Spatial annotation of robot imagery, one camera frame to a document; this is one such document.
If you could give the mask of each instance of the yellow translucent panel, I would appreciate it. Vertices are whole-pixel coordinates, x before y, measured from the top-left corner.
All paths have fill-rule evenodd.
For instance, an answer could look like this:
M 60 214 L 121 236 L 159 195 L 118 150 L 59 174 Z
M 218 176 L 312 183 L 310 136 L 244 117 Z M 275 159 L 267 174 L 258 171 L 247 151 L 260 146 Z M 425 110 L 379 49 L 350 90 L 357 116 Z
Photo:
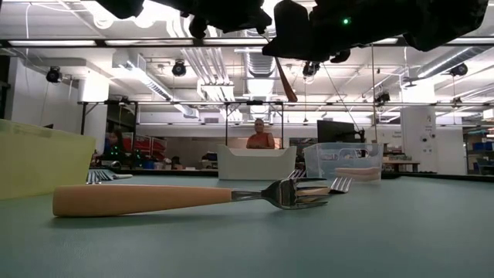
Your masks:
M 86 180 L 92 137 L 0 120 L 0 200 Z

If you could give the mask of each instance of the ceiling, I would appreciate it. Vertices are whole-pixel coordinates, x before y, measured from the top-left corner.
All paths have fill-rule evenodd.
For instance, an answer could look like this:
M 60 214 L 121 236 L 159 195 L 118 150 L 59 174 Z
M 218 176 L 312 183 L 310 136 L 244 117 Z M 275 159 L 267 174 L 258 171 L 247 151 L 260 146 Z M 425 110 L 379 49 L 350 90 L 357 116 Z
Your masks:
M 313 2 L 299 1 L 310 8 Z M 55 1 L 40 0 L 20 2 L 4 0 L 0 12 L 0 39 L 132 39 L 132 38 L 167 38 L 166 21 L 156 21 L 151 27 L 143 29 L 137 27 L 132 21 L 114 22 L 108 29 L 98 29 L 93 23 L 91 12 L 70 12 L 72 10 L 84 10 L 85 6 L 79 1 Z M 482 27 L 471 36 L 490 36 L 494 34 L 494 7 L 489 6 Z M 224 36 L 242 36 L 242 32 L 227 34 Z M 325 102 L 337 101 L 340 98 L 354 102 L 363 99 L 372 100 L 370 88 L 373 83 L 380 81 L 396 73 L 406 66 L 416 69 L 419 66 L 430 63 L 433 59 L 452 50 L 452 47 L 440 47 L 428 53 L 421 53 L 411 47 L 367 47 L 353 49 L 351 57 L 341 64 L 325 63 L 321 65 L 313 83 L 305 84 L 301 73 L 302 61 L 281 59 L 281 64 L 299 97 L 300 102 Z M 49 58 L 82 58 L 98 66 L 111 79 L 110 93 L 128 95 L 135 100 L 156 100 L 156 96 L 141 81 L 129 77 L 125 69 L 115 67 L 112 63 L 115 49 L 30 49 L 29 58 L 36 64 L 42 64 L 42 60 Z M 200 101 L 196 92 L 198 77 L 189 66 L 187 74 L 182 77 L 174 77 L 171 67 L 176 59 L 184 59 L 180 49 L 171 48 L 140 48 L 133 50 L 140 53 L 147 60 L 147 71 L 159 81 L 170 88 L 173 94 L 180 100 Z M 24 49 L 15 49 L 14 53 L 20 55 Z M 245 67 L 243 54 L 236 53 L 234 48 L 223 47 L 222 57 L 230 80 L 234 84 L 234 96 L 238 100 L 249 97 L 245 81 Z M 494 62 L 494 51 L 487 50 L 465 64 L 469 67 L 469 73 L 464 77 L 457 77 L 453 86 L 450 76 L 435 76 L 435 96 L 437 100 L 450 100 L 455 95 L 474 90 L 489 84 L 494 85 L 492 76 L 494 68 L 489 67 Z M 391 101 L 401 101 L 401 88 L 397 84 L 388 84 L 385 88 L 377 88 L 377 91 L 388 90 Z M 483 102 L 494 98 L 492 95 L 478 94 L 469 102 Z M 275 80 L 271 100 L 286 100 L 283 86 L 279 79 Z M 176 111 L 173 107 L 147 108 L 148 110 Z M 301 110 L 305 107 L 288 108 Z M 307 107 L 307 110 L 341 110 L 344 107 Z M 372 110 L 371 107 L 356 107 L 356 110 Z M 482 111 L 479 108 L 469 110 L 471 112 Z

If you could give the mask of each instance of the green table surface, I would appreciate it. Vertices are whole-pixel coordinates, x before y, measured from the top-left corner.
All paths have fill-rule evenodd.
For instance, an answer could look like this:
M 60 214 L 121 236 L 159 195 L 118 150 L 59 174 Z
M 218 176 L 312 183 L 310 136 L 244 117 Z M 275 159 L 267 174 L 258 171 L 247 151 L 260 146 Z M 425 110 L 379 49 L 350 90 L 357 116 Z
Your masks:
M 126 184 L 264 188 L 138 176 Z M 0 202 L 0 277 L 494 277 L 494 185 L 400 178 L 324 207 L 263 200 L 55 219 L 51 195 Z

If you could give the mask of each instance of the woman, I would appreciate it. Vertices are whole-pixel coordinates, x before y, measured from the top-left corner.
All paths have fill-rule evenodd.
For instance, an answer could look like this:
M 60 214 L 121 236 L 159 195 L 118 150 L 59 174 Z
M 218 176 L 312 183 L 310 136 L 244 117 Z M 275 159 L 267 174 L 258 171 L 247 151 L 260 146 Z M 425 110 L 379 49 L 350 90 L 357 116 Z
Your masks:
M 257 119 L 254 122 L 255 134 L 247 140 L 247 148 L 250 149 L 274 149 L 275 139 L 272 134 L 264 132 L 264 120 Z
M 124 137 L 122 136 L 122 131 L 114 130 L 108 136 L 108 140 L 105 142 L 105 154 L 113 154 L 117 152 L 118 154 L 125 153 L 124 147 Z

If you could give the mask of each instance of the storage bin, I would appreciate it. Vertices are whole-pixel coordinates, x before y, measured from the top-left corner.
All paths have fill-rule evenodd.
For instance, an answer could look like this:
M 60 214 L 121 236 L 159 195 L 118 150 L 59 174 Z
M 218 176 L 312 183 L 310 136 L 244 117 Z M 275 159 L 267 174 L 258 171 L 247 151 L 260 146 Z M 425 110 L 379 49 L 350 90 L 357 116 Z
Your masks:
M 351 177 L 355 181 L 379 181 L 382 144 L 319 143 L 304 149 L 308 178 Z

